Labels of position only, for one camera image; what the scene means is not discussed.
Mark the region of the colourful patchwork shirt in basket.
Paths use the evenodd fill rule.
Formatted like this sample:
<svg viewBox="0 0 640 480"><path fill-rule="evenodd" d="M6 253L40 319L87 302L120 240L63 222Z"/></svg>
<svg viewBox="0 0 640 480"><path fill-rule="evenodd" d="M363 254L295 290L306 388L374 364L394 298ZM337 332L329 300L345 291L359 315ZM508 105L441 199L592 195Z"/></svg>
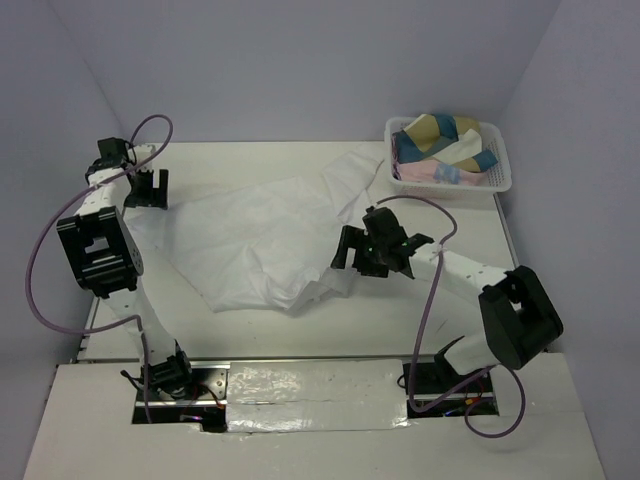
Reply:
<svg viewBox="0 0 640 480"><path fill-rule="evenodd" d="M480 123L471 117L422 114L392 134L395 160L416 162L450 145L483 147Z"/></svg>

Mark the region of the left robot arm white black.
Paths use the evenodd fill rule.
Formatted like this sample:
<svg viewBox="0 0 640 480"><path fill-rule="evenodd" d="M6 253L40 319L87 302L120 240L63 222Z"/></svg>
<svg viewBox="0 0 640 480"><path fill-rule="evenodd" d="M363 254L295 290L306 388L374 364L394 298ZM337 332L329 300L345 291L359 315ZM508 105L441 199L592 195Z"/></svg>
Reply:
<svg viewBox="0 0 640 480"><path fill-rule="evenodd" d="M138 316L125 326L141 362L138 383L175 400L193 393L196 374L186 353L160 323L143 283L142 255L123 219L127 207L168 208L166 169L141 170L108 184L108 178L133 165L133 145L120 138L97 142L100 157L85 177L95 190L76 213L57 222L56 230L79 286L92 292L118 320Z"/></svg>

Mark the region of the white long sleeve shirt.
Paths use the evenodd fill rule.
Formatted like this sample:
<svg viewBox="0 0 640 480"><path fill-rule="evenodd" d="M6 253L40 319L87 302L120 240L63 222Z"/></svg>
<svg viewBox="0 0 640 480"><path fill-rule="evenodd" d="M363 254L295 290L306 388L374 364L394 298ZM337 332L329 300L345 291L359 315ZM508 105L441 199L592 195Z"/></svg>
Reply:
<svg viewBox="0 0 640 480"><path fill-rule="evenodd" d="M342 228L361 225L383 160L381 147L360 145L323 169L326 194L293 177L181 202L128 225L212 311L293 313L311 300L348 295L353 271L330 264Z"/></svg>

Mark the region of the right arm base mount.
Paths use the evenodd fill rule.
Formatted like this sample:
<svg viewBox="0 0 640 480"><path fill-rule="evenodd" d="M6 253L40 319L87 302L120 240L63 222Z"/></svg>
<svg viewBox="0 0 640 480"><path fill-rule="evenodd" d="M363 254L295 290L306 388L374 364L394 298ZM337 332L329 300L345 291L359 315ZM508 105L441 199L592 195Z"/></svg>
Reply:
<svg viewBox="0 0 640 480"><path fill-rule="evenodd" d="M415 375L414 403L423 408L428 403L452 389L464 380L464 377L445 377L440 374L431 358L419 361ZM417 412L410 402L406 402L409 419L463 417L466 409L474 405L471 416L493 416L499 413L491 377L485 374L472 383L458 388L437 406L427 412Z"/></svg>

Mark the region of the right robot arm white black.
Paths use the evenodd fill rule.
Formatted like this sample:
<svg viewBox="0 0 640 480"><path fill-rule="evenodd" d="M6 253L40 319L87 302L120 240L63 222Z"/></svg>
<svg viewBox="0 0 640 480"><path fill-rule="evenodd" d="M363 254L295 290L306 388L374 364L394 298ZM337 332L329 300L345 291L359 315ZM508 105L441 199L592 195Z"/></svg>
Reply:
<svg viewBox="0 0 640 480"><path fill-rule="evenodd" d="M344 226L333 269L352 267L362 276L386 278L391 272L429 282L480 310L480 331L450 341L435 355L435 380L456 391L470 374L502 365L519 370L564 332L564 325L537 274L482 264L445 249L429 236L408 236L386 207L368 209L362 228Z"/></svg>

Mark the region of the white plastic basket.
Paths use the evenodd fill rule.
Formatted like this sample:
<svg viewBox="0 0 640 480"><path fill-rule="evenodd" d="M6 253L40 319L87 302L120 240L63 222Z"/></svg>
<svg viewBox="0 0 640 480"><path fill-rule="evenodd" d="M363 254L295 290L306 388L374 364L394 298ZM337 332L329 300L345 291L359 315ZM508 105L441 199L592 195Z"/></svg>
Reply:
<svg viewBox="0 0 640 480"><path fill-rule="evenodd" d="M387 170L395 191L472 198L508 191L511 168L500 130L469 117L393 117L385 127Z"/></svg>

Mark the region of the silver foil tape panel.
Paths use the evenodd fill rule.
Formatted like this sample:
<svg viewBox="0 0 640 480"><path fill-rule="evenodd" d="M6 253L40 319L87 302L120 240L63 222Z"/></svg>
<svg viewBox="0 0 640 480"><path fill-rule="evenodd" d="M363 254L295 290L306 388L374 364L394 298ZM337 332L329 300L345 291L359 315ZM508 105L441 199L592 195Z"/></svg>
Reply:
<svg viewBox="0 0 640 480"><path fill-rule="evenodd" d="M233 433L376 431L409 425L399 360L233 363Z"/></svg>

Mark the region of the pink shirt in basket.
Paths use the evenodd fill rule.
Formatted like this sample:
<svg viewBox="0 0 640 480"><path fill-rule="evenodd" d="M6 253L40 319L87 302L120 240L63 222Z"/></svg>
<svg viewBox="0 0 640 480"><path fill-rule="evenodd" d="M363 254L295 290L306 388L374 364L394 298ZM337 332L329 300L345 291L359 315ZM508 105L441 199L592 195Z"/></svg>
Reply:
<svg viewBox="0 0 640 480"><path fill-rule="evenodd" d="M422 160L394 160L392 165L396 178L404 182L477 186L498 163L491 150L450 145Z"/></svg>

